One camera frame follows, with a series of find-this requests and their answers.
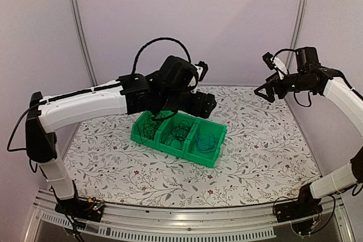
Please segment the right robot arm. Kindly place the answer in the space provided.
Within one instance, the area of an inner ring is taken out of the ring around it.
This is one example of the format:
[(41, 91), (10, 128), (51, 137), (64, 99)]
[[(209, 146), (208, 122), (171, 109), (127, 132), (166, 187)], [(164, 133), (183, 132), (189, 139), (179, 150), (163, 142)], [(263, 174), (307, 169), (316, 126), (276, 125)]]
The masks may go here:
[[(306, 46), (294, 49), (297, 72), (291, 74), (277, 54), (267, 52), (263, 61), (274, 74), (254, 90), (255, 95), (272, 103), (276, 98), (283, 99), (287, 93), (306, 91), (308, 94), (321, 95), (335, 104), (358, 132), (362, 132), (362, 95), (347, 81), (345, 75), (336, 69), (322, 66), (315, 47)], [(315, 203), (321, 198), (343, 192), (362, 183), (362, 151), (346, 165), (330, 174), (304, 185), (299, 190), (298, 200), (293, 212), (305, 217), (314, 210)]]

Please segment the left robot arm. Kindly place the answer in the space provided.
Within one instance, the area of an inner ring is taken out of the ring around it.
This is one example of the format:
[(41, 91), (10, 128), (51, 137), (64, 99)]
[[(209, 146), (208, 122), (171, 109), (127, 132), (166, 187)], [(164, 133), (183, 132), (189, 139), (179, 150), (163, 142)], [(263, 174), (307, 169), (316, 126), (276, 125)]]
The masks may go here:
[(197, 91), (205, 78), (208, 65), (200, 61), (193, 64), (191, 57), (182, 59), (168, 56), (162, 66), (149, 75), (136, 72), (141, 53), (151, 44), (172, 41), (186, 47), (174, 38), (159, 37), (143, 45), (137, 52), (128, 75), (95, 87), (56, 96), (43, 96), (35, 92), (29, 107), (19, 117), (25, 122), (23, 151), (37, 163), (53, 188), (55, 196), (72, 216), (84, 211), (77, 189), (56, 151), (56, 131), (68, 125), (111, 115), (161, 111), (173, 114), (182, 111), (199, 118), (209, 118), (216, 107), (212, 94)]

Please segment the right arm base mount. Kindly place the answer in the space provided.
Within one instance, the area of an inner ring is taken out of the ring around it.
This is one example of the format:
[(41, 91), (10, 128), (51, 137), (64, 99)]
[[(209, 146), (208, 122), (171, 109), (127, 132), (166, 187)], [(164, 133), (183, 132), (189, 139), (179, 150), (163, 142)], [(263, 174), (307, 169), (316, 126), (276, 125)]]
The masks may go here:
[(321, 199), (305, 201), (293, 200), (287, 197), (287, 202), (273, 203), (272, 212), (279, 223), (290, 222), (291, 228), (298, 236), (310, 236), (321, 222), (323, 208)]

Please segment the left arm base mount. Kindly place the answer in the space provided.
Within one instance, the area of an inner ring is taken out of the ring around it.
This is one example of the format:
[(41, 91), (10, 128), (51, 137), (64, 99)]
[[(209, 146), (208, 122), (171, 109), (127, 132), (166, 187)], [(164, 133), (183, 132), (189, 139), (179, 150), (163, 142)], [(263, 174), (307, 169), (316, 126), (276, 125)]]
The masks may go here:
[(104, 205), (103, 201), (95, 198), (87, 200), (72, 198), (57, 200), (55, 211), (73, 218), (100, 222), (105, 208)]

